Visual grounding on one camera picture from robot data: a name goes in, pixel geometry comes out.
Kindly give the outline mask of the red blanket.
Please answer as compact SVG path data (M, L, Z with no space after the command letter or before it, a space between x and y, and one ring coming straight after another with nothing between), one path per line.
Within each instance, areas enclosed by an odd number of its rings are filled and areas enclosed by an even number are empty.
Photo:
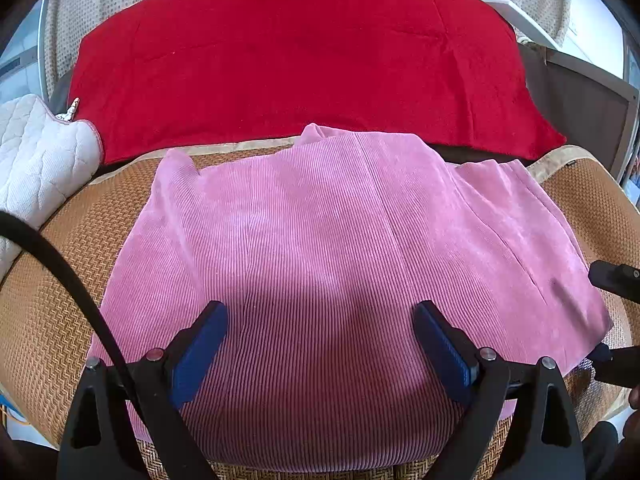
M309 124L527 160L565 141L482 0L142 0L81 41L70 97L109 165Z

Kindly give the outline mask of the dark bedside cabinet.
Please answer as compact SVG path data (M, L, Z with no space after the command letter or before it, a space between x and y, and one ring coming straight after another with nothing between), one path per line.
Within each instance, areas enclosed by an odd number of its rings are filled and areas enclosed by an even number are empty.
M584 148L614 180L636 149L639 90L606 70L539 44L518 47L536 107L569 144Z

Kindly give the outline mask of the pink corduroy jacket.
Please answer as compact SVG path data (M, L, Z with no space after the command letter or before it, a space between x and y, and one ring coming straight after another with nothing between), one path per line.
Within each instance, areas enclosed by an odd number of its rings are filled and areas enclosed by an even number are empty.
M520 162L454 165L412 134L317 125L271 155L160 161L102 314L134 361L213 300L228 333L186 424L211 460L275 471L442 448L460 408L413 335L423 300L478 346L562 373L612 326L570 225Z

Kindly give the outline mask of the white quilted pillow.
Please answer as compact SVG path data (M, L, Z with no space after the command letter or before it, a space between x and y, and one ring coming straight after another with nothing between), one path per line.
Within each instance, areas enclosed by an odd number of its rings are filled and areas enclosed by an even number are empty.
M1 209L32 228L86 185L102 158L88 120L58 118L35 94L1 105Z

